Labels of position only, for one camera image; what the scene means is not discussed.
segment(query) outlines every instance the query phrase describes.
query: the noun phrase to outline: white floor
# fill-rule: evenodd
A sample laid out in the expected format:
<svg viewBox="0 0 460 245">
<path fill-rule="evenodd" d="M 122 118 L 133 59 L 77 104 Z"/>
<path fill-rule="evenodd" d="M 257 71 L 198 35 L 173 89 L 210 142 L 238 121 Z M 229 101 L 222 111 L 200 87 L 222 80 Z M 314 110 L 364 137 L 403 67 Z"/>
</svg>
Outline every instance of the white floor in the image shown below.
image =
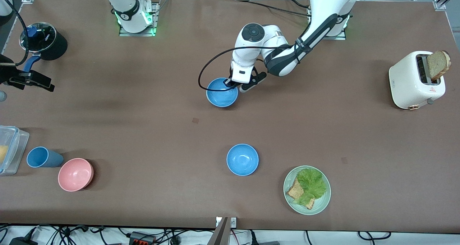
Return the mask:
<svg viewBox="0 0 460 245">
<path fill-rule="evenodd" d="M 15 237 L 25 236 L 33 226 L 12 226 L 8 227 L 8 233 L 1 243 L 6 245 Z M 162 232 L 162 229 L 133 229 L 122 228 L 123 232 L 143 232 L 145 234 Z M 51 227 L 40 227 L 35 230 L 32 235 L 32 240 L 38 242 L 39 245 L 45 245 L 54 230 Z M 235 230 L 241 232 L 236 234 L 240 245 L 250 243 L 252 241 L 251 234 L 246 230 Z M 281 245 L 308 245 L 304 231 L 254 231 L 259 243 L 278 241 Z M 358 237 L 357 232 L 317 232 L 309 231 L 309 237 L 312 245 L 371 245 L 370 241 L 362 240 Z M 372 232 L 373 237 L 383 237 L 387 235 L 382 232 Z M 107 244 L 124 244 L 130 245 L 129 239 L 125 237 L 117 228 L 106 228 L 102 231 L 102 235 Z M 189 231 L 182 235 L 181 245 L 201 245 L 207 244 L 211 238 L 211 232 L 193 232 Z M 98 233 L 75 231 L 71 234 L 71 238 L 76 245 L 104 245 Z M 54 241 L 54 245 L 59 245 L 60 238 Z M 460 235 L 443 235 L 443 234 L 427 234 L 427 233 L 403 233 L 394 232 L 391 237 L 386 240 L 375 241 L 376 245 L 458 245 L 460 244 Z M 230 245 L 237 245 L 233 235 L 230 237 Z"/>
</svg>

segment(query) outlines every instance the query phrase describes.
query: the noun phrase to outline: blue bowl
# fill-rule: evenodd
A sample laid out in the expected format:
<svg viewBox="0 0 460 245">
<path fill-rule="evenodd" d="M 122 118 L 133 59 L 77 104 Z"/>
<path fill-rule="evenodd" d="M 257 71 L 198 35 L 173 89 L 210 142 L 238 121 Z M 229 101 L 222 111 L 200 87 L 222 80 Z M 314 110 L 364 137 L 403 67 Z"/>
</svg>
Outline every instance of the blue bowl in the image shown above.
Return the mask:
<svg viewBox="0 0 460 245">
<path fill-rule="evenodd" d="M 251 145 L 235 145 L 227 154 L 227 166 L 235 175 L 248 176 L 257 169 L 258 154 Z"/>
<path fill-rule="evenodd" d="M 208 89 L 223 90 L 228 89 L 224 81 L 226 78 L 217 78 L 207 86 Z M 230 89 L 229 91 L 206 91 L 206 97 L 209 102 L 217 107 L 228 107 L 232 105 L 238 97 L 238 88 Z"/>
</svg>

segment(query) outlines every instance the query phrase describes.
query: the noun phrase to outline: container lid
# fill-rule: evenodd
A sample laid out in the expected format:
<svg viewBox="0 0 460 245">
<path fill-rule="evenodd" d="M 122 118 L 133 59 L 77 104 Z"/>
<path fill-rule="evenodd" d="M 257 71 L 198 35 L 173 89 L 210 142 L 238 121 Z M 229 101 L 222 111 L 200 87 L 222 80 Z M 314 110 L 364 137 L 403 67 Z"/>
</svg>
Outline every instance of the container lid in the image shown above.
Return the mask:
<svg viewBox="0 0 460 245">
<path fill-rule="evenodd" d="M 14 126 L 0 126 L 0 171 L 5 170 L 10 166 L 13 159 L 19 139 L 19 129 Z"/>
<path fill-rule="evenodd" d="M 48 23 L 38 22 L 27 27 L 27 35 L 29 52 L 43 52 L 50 48 L 56 40 L 56 29 Z M 24 46 L 25 37 L 23 31 L 19 37 L 19 44 L 24 50 L 26 50 Z"/>
</svg>

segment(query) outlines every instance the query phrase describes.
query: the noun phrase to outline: blue cup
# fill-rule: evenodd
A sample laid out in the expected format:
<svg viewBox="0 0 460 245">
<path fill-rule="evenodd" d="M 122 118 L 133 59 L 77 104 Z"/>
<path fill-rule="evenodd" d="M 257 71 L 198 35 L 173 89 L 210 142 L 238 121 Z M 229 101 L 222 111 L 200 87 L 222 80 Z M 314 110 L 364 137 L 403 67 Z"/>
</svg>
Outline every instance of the blue cup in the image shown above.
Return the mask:
<svg viewBox="0 0 460 245">
<path fill-rule="evenodd" d="M 27 155 L 27 165 L 32 168 L 59 167 L 64 162 L 61 154 L 45 147 L 35 147 Z"/>
</svg>

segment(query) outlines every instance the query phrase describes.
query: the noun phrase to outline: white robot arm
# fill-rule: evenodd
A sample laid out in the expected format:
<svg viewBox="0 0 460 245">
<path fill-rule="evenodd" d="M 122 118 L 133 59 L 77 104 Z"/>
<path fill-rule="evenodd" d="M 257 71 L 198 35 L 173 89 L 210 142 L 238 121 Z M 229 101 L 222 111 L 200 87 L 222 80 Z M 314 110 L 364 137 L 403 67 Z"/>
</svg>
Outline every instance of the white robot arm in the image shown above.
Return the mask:
<svg viewBox="0 0 460 245">
<path fill-rule="evenodd" d="M 260 46 L 261 49 L 237 49 L 233 51 L 230 78 L 227 87 L 242 84 L 240 90 L 248 91 L 265 76 L 252 75 L 259 54 L 263 57 L 268 73 L 275 76 L 289 74 L 305 55 L 312 51 L 326 35 L 338 35 L 346 24 L 351 8 L 357 0 L 310 0 L 312 21 L 294 45 L 289 45 L 279 27 L 245 25 L 237 37 L 235 47 Z"/>
<path fill-rule="evenodd" d="M 0 27 L 5 25 L 13 17 L 13 9 L 4 1 L 0 0 Z"/>
<path fill-rule="evenodd" d="M 120 25 L 130 33 L 142 32 L 152 24 L 150 0 L 109 0 Z"/>
</svg>

